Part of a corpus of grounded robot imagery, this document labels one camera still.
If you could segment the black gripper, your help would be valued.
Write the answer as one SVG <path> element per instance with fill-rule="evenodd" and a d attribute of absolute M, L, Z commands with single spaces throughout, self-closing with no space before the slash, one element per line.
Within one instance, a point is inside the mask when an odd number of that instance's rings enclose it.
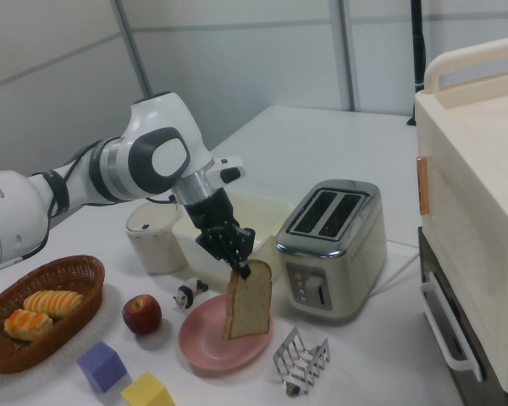
<path fill-rule="evenodd" d="M 234 208 L 224 188 L 185 205 L 193 225 L 199 230 L 196 242 L 214 259 L 224 261 L 242 278 L 251 275 L 248 257 L 253 251 L 256 232 L 241 228 L 234 218 Z"/>

